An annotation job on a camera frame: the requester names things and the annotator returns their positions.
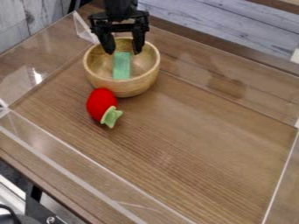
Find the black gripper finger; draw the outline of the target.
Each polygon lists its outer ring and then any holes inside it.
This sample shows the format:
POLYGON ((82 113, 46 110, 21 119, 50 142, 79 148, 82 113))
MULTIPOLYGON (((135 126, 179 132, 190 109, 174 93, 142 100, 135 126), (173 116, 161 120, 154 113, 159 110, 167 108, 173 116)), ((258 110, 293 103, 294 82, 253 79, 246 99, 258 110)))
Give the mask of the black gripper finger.
POLYGON ((103 45, 106 53, 113 54, 117 50, 117 42, 111 33, 103 33, 99 35, 99 42, 103 45))
POLYGON ((135 54, 139 54, 143 51, 143 46, 146 44, 146 32, 145 31, 134 31, 134 51, 135 54))

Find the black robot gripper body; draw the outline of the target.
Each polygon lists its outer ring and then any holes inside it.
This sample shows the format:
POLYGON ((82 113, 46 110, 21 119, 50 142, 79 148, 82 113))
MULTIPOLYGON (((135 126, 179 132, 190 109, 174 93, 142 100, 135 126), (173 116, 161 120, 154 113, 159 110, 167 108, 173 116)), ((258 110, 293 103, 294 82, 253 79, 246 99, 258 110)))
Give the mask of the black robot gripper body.
POLYGON ((141 28, 142 32, 150 31, 150 13, 138 9, 138 0, 103 0, 105 11, 89 16, 91 31, 98 33, 131 32, 141 28), (134 19, 134 24, 114 25, 129 19, 134 19))

